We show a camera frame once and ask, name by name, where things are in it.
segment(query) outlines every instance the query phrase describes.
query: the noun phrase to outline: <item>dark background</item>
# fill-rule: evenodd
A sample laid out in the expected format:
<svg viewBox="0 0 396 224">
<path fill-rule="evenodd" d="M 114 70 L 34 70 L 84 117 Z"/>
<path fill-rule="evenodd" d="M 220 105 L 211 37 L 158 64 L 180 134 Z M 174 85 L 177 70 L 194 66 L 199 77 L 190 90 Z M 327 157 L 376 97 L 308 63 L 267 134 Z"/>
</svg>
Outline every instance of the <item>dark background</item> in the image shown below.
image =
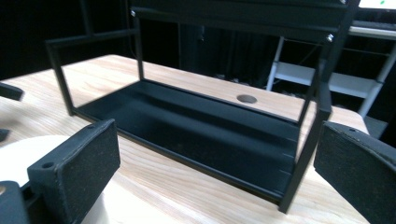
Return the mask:
<svg viewBox="0 0 396 224">
<path fill-rule="evenodd" d="M 0 80 L 50 68 L 44 41 L 84 35 L 78 0 L 0 0 Z M 128 26 L 123 1 L 88 0 L 96 33 Z M 395 12 L 361 11 L 357 19 L 396 23 Z M 207 76 L 225 74 L 262 88 L 276 50 L 277 37 L 233 33 L 207 27 L 158 21 L 142 21 L 144 60 Z M 389 53 L 391 41 L 349 37 L 336 72 L 375 78 Z M 356 52 L 374 51 L 379 54 Z M 134 43 L 122 38 L 63 49 L 63 63 L 105 54 L 133 57 Z M 312 65 L 319 48 L 315 44 L 286 42 L 281 61 Z M 393 69 L 369 116 L 390 121 L 396 107 L 396 68 Z M 276 91 L 303 94 L 304 86 L 279 82 Z M 333 102 L 357 111 L 362 99 L 334 93 Z"/>
</svg>

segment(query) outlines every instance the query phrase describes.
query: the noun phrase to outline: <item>light wood tabletop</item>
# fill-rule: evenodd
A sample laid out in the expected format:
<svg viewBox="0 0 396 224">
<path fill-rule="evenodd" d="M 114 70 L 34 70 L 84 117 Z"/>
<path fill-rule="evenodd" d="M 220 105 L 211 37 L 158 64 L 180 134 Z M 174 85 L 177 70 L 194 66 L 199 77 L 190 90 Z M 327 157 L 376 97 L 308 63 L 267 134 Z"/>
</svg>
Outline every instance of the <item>light wood tabletop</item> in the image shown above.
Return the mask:
<svg viewBox="0 0 396 224">
<path fill-rule="evenodd" d="M 149 79 L 297 119 L 303 100 L 212 77 L 144 63 Z M 64 66 L 74 104 L 83 105 L 138 80 L 135 60 L 116 55 Z M 55 75 L 46 70 L 4 80 L 25 91 L 21 102 L 0 98 L 0 127 L 10 129 L 5 146 L 43 135 L 72 135 L 88 125 L 67 115 Z M 241 103 L 239 94 L 257 98 Z M 301 138 L 314 112 L 310 106 Z M 331 121 L 367 133 L 353 111 L 334 107 Z M 119 137 L 121 167 L 98 200 L 98 223 L 367 223 L 310 166 L 287 215 L 277 206 Z"/>
</svg>

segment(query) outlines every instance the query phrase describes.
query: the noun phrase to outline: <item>upper shelf panel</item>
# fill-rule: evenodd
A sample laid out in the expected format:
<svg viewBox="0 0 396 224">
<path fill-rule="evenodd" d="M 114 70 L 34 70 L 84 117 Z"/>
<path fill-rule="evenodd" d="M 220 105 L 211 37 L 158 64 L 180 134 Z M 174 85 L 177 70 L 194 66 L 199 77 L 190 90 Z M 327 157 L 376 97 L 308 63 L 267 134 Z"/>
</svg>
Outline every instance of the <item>upper shelf panel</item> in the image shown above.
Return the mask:
<svg viewBox="0 0 396 224">
<path fill-rule="evenodd" d="M 131 0 L 139 18 L 323 42 L 359 0 Z"/>
</svg>

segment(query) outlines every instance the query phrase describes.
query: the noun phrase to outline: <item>screw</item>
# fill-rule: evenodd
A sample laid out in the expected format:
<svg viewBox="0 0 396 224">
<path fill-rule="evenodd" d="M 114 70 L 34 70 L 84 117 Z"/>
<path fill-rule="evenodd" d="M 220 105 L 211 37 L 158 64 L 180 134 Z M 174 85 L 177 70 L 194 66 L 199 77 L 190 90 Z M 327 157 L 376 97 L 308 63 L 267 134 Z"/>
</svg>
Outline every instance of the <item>screw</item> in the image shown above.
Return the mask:
<svg viewBox="0 0 396 224">
<path fill-rule="evenodd" d="M 6 187 L 0 186 L 0 195 L 4 194 L 6 192 Z"/>
<path fill-rule="evenodd" d="M 328 35 L 326 37 L 327 41 L 332 42 L 332 39 L 334 38 L 334 36 L 332 34 Z"/>
</svg>

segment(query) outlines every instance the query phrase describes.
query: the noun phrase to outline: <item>black metal shelf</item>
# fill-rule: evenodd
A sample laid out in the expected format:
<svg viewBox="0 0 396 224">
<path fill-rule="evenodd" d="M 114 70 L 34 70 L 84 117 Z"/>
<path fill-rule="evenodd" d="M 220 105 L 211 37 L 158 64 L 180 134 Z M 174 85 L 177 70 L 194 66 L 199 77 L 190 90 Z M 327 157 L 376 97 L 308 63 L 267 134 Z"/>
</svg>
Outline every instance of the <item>black metal shelf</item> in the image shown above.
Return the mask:
<svg viewBox="0 0 396 224">
<path fill-rule="evenodd" d="M 144 80 L 77 109 L 210 175 L 280 200 L 294 168 L 296 122 Z"/>
</svg>

